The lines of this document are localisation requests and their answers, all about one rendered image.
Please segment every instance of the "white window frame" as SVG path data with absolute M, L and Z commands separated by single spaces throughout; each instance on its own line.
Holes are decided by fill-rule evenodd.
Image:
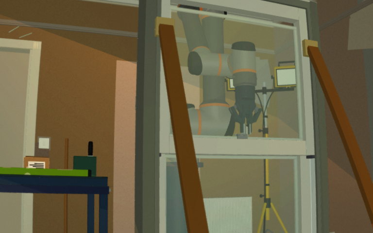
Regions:
M 23 157 L 34 156 L 41 42 L 0 38 L 0 48 L 30 50 L 29 70 L 27 75 Z M 32 193 L 22 193 L 21 201 L 21 232 L 32 233 L 34 195 Z
M 171 3 L 174 0 L 162 0 L 162 17 L 171 17 Z M 285 21 L 294 24 L 294 27 L 274 24 L 265 21 L 268 25 L 293 29 L 295 66 L 297 67 L 297 98 L 298 98 L 298 139 L 283 138 L 249 138 L 236 139 L 234 137 L 208 137 L 193 136 L 196 154 L 201 156 L 221 157 L 229 155 L 234 158 L 238 155 L 259 156 L 260 158 L 281 158 L 283 156 L 295 156 L 297 164 L 296 177 L 298 193 L 297 200 L 299 213 L 299 229 L 296 233 L 316 232 L 316 179 L 314 159 L 307 159 L 307 155 L 315 155 L 313 105 L 310 60 L 302 55 L 301 41 L 308 39 L 307 21 L 304 9 L 285 6 L 277 3 L 261 0 L 179 0 L 175 3 L 195 5 L 203 8 L 233 12 L 241 16 L 269 18 L 272 21 Z M 204 12 L 206 15 L 215 16 L 216 13 Z M 263 24 L 263 20 L 240 16 L 227 15 L 226 18 L 235 18 L 249 23 Z M 165 76 L 162 60 L 159 63 L 160 76 L 160 229 L 166 227 L 165 201 L 166 201 L 166 157 L 175 154 L 173 137 L 170 135 L 170 109 L 166 91 Z

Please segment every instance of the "table leg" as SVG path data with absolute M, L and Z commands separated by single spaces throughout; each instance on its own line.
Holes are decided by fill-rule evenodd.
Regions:
M 95 232 L 95 195 L 88 194 L 88 226 L 87 232 L 94 233 Z
M 107 194 L 100 194 L 100 220 L 99 220 L 99 233 L 107 233 Z

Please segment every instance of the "light switch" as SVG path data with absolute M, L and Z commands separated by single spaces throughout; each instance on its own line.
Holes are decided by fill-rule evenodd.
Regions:
M 50 138 L 40 137 L 39 138 L 39 149 L 49 149 Z

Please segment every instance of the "wooden block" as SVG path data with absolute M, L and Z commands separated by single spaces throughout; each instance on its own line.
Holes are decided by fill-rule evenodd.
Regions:
M 317 41 L 303 40 L 302 41 L 302 47 L 303 47 L 303 56 L 304 57 L 309 57 L 308 50 L 307 50 L 308 46 L 319 47 Z
M 29 162 L 32 162 L 33 164 L 37 162 L 44 163 L 45 164 L 44 168 L 49 169 L 49 158 L 26 156 L 23 158 L 23 167 L 27 168 L 29 166 Z
M 157 17 L 155 18 L 155 36 L 159 37 L 159 24 L 167 24 L 172 25 L 175 29 L 175 20 L 173 18 L 163 18 Z

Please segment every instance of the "workbench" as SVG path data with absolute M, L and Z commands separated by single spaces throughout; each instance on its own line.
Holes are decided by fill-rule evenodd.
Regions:
M 87 194 L 87 232 L 94 233 L 95 194 L 100 195 L 99 232 L 107 233 L 109 186 L 107 177 L 2 175 L 2 193 Z

